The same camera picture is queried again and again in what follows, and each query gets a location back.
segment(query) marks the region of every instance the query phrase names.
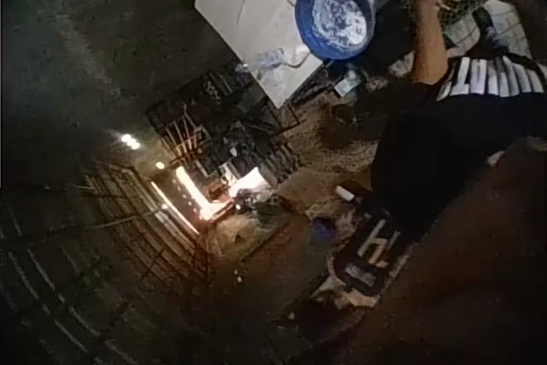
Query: blue bowl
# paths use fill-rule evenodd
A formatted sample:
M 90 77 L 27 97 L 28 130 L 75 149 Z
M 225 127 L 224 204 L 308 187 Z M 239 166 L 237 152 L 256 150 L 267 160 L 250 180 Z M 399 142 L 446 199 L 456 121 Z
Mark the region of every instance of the blue bowl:
M 370 0 L 353 0 L 363 13 L 367 22 L 367 35 L 359 44 L 335 44 L 329 38 L 321 35 L 314 24 L 314 2 L 315 0 L 297 0 L 295 15 L 297 27 L 302 41 L 309 47 L 311 52 L 323 60 L 347 60 L 362 53 L 374 34 L 374 7 Z M 344 20 L 336 19 L 335 24 L 344 29 Z

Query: glowing light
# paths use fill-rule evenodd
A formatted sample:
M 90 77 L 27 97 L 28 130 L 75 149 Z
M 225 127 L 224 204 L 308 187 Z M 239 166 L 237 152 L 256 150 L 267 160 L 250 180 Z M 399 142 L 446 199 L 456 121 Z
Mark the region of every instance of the glowing light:
M 234 198 L 236 197 L 236 194 L 238 194 L 238 191 L 246 188 L 249 190 L 256 189 L 260 187 L 261 185 L 269 186 L 268 182 L 262 177 L 262 174 L 260 174 L 260 171 L 258 171 L 258 167 L 253 168 L 250 170 L 250 172 L 239 179 L 234 185 L 232 185 L 228 189 L 228 194 L 230 197 Z
M 162 200 L 165 202 L 163 205 L 167 205 L 187 226 L 190 228 L 194 233 L 199 234 L 199 231 L 180 213 L 180 211 L 169 201 L 167 196 L 163 193 L 162 190 L 160 190 L 160 187 L 156 185 L 156 183 L 152 182 L 152 186 L 154 187 L 154 190 L 158 193 L 158 195 L 162 198 Z
M 213 215 L 227 206 L 227 203 L 210 203 L 209 200 L 205 198 L 202 192 L 196 187 L 184 167 L 177 168 L 175 174 L 183 186 L 186 187 L 186 190 L 188 190 L 197 205 L 199 205 L 199 214 L 205 220 L 209 220 Z

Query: light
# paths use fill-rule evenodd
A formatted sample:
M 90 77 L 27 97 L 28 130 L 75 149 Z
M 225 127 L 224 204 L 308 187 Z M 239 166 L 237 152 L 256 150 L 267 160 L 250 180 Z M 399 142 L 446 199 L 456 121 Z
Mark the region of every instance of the light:
M 163 193 L 162 190 L 160 190 L 160 187 L 156 185 L 156 183 L 152 182 L 152 186 L 154 187 L 154 190 L 158 193 L 158 195 L 162 198 L 165 203 L 163 205 L 167 205 L 171 210 L 196 234 L 199 234 L 199 231 L 180 213 L 179 209 L 177 209 L 173 203 L 169 201 L 167 196 Z
M 221 211 L 227 206 L 227 203 L 210 203 L 207 198 L 202 194 L 201 191 L 196 187 L 194 182 L 191 180 L 190 175 L 186 172 L 184 167 L 179 167 L 175 170 L 177 178 L 186 187 L 186 190 L 190 193 L 194 201 L 199 205 L 200 212 L 199 214 L 205 219 L 210 219 L 213 215 Z
M 258 167 L 255 167 L 250 170 L 247 175 L 243 176 L 234 185 L 232 185 L 228 189 L 228 194 L 230 195 L 230 197 L 234 198 L 238 194 L 238 191 L 243 188 L 253 190 L 262 185 L 269 187 L 268 182 L 264 179 L 264 177 L 262 177 L 260 171 L 258 171 Z

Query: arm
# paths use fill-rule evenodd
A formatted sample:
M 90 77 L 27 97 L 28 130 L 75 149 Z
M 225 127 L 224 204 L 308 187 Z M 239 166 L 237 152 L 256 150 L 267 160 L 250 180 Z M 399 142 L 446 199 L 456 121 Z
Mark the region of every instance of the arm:
M 437 1 L 415 0 L 416 43 L 412 69 L 412 80 L 415 83 L 434 85 L 448 70 Z

